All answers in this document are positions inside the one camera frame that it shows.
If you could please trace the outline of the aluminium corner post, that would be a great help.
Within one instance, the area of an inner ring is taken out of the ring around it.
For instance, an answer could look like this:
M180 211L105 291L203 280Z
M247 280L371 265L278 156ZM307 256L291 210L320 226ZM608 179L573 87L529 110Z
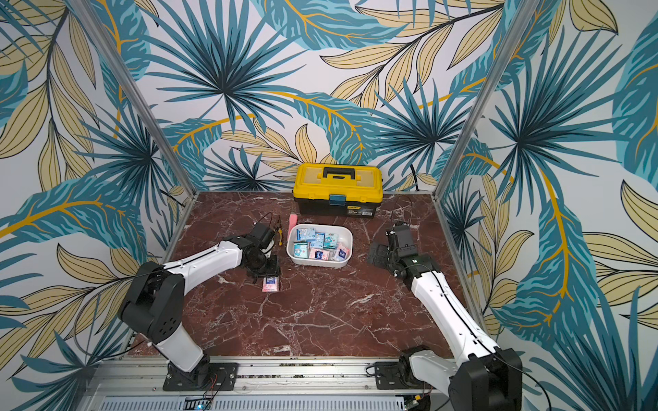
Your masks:
M146 99L137 87L137 84L126 66L117 46L112 43L111 35L102 27L99 16L94 11L90 1L70 1L70 8L79 18L82 27L87 31L90 39L97 46L99 54L108 63L118 85L124 90L127 99L132 104L134 111L141 118L147 131L159 147L162 157L168 162L174 176L190 197L195 197L197 191L188 178L188 173L183 169L176 158L172 146L164 136L156 117L147 104Z
M521 41L526 27L531 22L531 18L536 10L538 3L539 2L537 0L522 1L522 3L519 5L517 14L514 16L514 20L512 21L509 29L507 30L507 33L505 34L505 37L502 40L500 52L497 54L497 58L493 60L488 75L484 79L483 86L481 87L481 90L473 106L471 107L470 114L464 123L459 138L457 138L457 141L452 148L451 156L448 159L446 166L442 171L440 180L437 183L433 193L433 199L437 203L440 203L444 193L447 191L448 185L452 179L452 175L458 169L460 159L464 155L470 138L476 130L477 122L481 118L489 98L495 92L495 89L498 86L499 81L504 74L505 69L507 68L507 65L509 65L517 44Z

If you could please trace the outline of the left aluminium corner post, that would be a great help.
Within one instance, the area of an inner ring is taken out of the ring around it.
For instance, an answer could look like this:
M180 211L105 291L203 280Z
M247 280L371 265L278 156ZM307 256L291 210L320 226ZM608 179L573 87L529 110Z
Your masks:
M188 178L188 173L183 169L176 158L172 146L164 136L156 117L147 104L146 99L137 87L137 84L126 66L117 46L112 43L111 35L102 27L99 16L94 11L90 1L70 1L70 8L79 18L82 27L87 31L90 39L97 46L99 54L108 63L118 85L124 90L127 99L132 104L134 111L141 118L147 131L159 147L162 157L168 162L174 176L190 197L195 197L197 191Z

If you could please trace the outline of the pink tempo pack in box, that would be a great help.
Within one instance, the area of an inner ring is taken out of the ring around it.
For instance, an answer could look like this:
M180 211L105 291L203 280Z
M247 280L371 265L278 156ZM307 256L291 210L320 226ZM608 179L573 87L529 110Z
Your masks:
M339 243L332 259L334 261L345 261L349 259L350 254L351 250L347 248L343 243Z

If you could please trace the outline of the aluminium front rail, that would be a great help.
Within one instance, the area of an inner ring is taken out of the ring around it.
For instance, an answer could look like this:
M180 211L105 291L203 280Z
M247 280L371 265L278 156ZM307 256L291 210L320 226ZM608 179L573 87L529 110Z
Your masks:
M237 363L233 391L163 391L167 365L137 357L101 366L79 410L452 410L435 389L378 390L367 367L395 358L215 357Z

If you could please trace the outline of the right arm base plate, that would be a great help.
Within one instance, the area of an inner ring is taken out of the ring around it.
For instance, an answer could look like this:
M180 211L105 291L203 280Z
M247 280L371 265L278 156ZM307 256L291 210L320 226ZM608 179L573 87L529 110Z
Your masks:
M375 378L378 390L429 390L430 383L412 374L411 366L403 361L377 361L367 367L367 374Z

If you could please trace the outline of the pink tempo tissue pack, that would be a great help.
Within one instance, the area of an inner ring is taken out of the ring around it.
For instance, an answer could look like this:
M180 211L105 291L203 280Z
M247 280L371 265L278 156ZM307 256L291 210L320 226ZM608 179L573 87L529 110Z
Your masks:
M265 277L262 282L262 291L264 293L275 293L280 290L279 277Z

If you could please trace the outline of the yellow black toolbox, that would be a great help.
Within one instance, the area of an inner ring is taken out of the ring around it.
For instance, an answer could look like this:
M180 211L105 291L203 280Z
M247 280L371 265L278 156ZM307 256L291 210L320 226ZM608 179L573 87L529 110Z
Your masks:
M302 164L293 197L302 214L371 219L383 200L382 173L371 166Z

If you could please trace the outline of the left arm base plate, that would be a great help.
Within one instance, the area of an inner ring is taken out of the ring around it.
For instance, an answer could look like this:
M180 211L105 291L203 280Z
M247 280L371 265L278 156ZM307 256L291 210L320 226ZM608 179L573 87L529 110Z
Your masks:
M185 373L170 362L163 391L233 391L237 371L237 363L209 362Z

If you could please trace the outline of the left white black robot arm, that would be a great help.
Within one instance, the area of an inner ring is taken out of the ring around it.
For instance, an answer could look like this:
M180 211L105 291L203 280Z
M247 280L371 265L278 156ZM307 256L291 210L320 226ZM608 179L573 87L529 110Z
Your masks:
M182 325L184 298L214 276L242 267L258 280L280 274L279 257L272 253L275 231L261 223L246 235L229 236L188 258L164 265L141 265L118 311L118 318L142 334L186 374L203 373L206 353Z

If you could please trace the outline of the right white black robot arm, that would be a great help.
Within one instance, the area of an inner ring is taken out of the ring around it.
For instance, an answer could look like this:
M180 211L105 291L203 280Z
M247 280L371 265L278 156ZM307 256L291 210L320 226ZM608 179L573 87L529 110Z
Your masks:
M452 351L447 360L424 346L407 349L398 361L374 365L379 389L435 389L455 410L519 410L522 361L501 349L455 296L437 263L418 251L411 228L395 223L387 243L373 243L368 263L386 269L420 301Z

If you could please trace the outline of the white plastic storage box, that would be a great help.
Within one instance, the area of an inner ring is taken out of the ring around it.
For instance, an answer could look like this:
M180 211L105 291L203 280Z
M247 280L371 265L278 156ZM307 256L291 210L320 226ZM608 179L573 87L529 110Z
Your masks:
M339 235L339 243L351 250L348 260L334 261L335 250L323 248L326 233ZM342 268L348 264L353 251L353 234L346 227L323 224L298 224L288 236L286 252L296 265Z

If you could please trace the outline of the right aluminium corner post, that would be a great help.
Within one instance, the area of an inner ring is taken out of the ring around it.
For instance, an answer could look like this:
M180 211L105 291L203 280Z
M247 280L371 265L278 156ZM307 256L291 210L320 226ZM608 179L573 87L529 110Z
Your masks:
M451 156L448 159L446 166L442 171L440 180L437 183L433 193L433 199L437 203L440 203L444 193L447 191L448 185L452 179L452 175L458 169L460 159L464 155L470 138L476 130L477 122L481 118L489 98L495 92L495 89L498 86L499 81L504 74L505 69L507 68L507 65L509 65L517 44L521 41L526 27L531 22L531 18L536 10L538 3L539 2L537 0L522 1L522 3L519 5L517 14L514 16L514 20L512 21L509 29L507 30L507 33L505 34L505 37L502 40L500 52L497 54L497 58L493 60L488 75L484 79L483 86L481 87L481 90L473 106L471 107L470 114L464 123L459 138L457 138L457 141L452 148Z

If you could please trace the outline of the pink utility knife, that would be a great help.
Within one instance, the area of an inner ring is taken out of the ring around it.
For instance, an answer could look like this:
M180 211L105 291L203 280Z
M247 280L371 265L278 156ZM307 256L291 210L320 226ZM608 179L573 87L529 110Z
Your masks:
M289 216L289 225L288 225L288 236L292 234L293 229L297 226L298 215L291 213Z

